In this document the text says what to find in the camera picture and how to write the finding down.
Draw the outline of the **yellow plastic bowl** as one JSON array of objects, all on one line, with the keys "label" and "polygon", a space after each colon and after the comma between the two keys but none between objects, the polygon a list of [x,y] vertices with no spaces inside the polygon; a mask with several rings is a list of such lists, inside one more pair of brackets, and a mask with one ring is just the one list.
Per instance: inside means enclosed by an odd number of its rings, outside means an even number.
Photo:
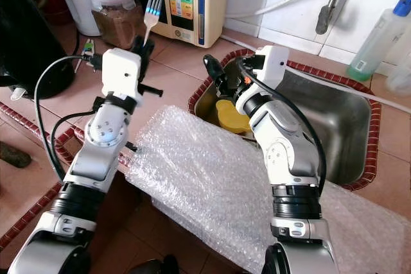
[{"label": "yellow plastic bowl", "polygon": [[249,126],[249,117],[239,113],[232,101],[220,99],[215,103],[218,124],[235,134],[244,134],[252,129]]}]

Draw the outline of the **jar of brown powder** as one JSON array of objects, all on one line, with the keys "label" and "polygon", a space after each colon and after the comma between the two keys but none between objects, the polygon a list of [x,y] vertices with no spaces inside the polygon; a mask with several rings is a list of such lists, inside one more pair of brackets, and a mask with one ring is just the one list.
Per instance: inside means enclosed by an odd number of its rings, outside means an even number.
[{"label": "jar of brown powder", "polygon": [[103,40],[123,50],[143,30],[144,8],[136,0],[91,0],[92,15]]}]

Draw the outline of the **white green tongs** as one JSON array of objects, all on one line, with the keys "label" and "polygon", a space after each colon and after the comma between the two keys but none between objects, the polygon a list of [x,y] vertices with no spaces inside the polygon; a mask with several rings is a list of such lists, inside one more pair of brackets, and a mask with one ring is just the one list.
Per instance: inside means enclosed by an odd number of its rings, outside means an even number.
[{"label": "white green tongs", "polygon": [[77,64],[74,66],[74,72],[77,73],[81,66],[90,67],[92,71],[95,71],[94,64],[90,63],[94,56],[95,52],[95,45],[93,39],[86,39],[85,43],[83,44],[82,51],[80,52],[80,56],[83,56],[82,61],[78,61]]}]

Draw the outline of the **clear bubble wrap sheet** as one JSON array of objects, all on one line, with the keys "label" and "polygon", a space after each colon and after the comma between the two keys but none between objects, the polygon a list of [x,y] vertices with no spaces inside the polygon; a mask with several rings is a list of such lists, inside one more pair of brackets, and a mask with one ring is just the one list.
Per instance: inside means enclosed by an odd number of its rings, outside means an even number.
[{"label": "clear bubble wrap sheet", "polygon": [[[258,146],[165,106],[136,135],[125,178],[212,250],[261,272],[275,238]],[[341,274],[411,274],[411,221],[332,183],[320,203]]]}]

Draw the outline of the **black electric kettle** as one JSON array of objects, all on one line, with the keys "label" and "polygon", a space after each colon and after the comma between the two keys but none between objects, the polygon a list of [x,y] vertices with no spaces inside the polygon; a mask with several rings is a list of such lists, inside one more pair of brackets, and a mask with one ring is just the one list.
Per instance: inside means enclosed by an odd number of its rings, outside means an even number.
[{"label": "black electric kettle", "polygon": [[33,0],[0,0],[0,86],[31,98],[47,66],[67,56]]}]

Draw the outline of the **grey hanging spout pipe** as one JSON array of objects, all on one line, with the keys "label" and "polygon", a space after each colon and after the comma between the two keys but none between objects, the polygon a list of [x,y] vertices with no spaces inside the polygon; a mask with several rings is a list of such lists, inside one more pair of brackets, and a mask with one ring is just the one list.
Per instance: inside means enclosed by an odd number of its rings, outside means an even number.
[{"label": "grey hanging spout pipe", "polygon": [[323,35],[327,32],[329,25],[332,25],[334,16],[338,15],[347,0],[329,0],[321,7],[316,25],[316,34]]}]

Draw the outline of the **stainless steel sink basin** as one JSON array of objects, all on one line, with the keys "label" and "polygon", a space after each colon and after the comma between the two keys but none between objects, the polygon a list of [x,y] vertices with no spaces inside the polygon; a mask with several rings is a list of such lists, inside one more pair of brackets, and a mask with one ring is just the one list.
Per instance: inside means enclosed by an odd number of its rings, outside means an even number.
[{"label": "stainless steel sink basin", "polygon": [[311,122],[325,148],[327,179],[358,190],[376,178],[381,105],[363,98],[370,90],[357,81],[288,61],[300,73],[351,89],[350,93],[285,72],[277,91],[293,101]]}]

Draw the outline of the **dark green cucumber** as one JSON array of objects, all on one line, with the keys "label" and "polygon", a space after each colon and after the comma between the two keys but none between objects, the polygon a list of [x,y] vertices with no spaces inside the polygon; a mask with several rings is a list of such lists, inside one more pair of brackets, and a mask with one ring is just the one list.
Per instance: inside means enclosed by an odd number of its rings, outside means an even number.
[{"label": "dark green cucumber", "polygon": [[26,168],[32,162],[31,156],[28,153],[3,141],[0,142],[0,159],[20,169]]}]

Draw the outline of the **clear bottle blue cap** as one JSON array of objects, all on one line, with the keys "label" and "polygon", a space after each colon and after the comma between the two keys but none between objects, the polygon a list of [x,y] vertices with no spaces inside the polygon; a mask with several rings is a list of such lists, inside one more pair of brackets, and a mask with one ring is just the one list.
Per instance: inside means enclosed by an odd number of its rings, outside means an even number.
[{"label": "clear bottle blue cap", "polygon": [[402,38],[411,21],[411,0],[399,0],[392,9],[379,16],[372,31],[362,43],[351,63],[347,76],[352,80],[366,81],[376,72],[394,44]]}]

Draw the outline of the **clear plastic cup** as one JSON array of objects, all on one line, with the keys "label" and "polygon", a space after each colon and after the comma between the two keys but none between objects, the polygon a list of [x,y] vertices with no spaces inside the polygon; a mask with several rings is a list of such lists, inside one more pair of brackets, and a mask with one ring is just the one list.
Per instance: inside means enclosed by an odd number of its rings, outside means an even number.
[{"label": "clear plastic cup", "polygon": [[411,54],[404,57],[399,65],[389,74],[387,87],[398,96],[411,96]]}]

